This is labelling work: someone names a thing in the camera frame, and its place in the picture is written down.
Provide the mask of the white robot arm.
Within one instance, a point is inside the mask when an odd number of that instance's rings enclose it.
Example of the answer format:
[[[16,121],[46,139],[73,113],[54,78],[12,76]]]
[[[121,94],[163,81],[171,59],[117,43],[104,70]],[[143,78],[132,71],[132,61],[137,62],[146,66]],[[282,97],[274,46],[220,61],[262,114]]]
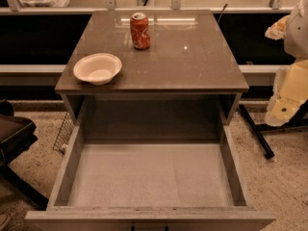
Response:
[[[300,0],[292,12],[265,32],[269,39],[284,39],[284,50],[295,61],[276,72],[273,95],[265,122],[279,127],[289,122],[308,100],[308,0]]]

